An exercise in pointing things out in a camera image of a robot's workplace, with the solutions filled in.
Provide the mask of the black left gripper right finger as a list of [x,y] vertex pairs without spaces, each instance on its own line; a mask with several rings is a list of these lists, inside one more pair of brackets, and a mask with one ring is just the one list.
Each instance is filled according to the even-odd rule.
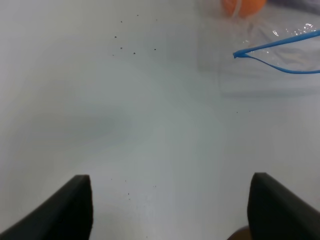
[[320,212],[264,172],[252,176],[247,219],[253,240],[320,238]]

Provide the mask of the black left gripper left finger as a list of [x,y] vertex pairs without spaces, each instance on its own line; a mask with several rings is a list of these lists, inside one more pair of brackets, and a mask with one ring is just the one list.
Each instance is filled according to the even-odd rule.
[[0,234],[2,240],[88,240],[94,222],[89,175],[76,175]]

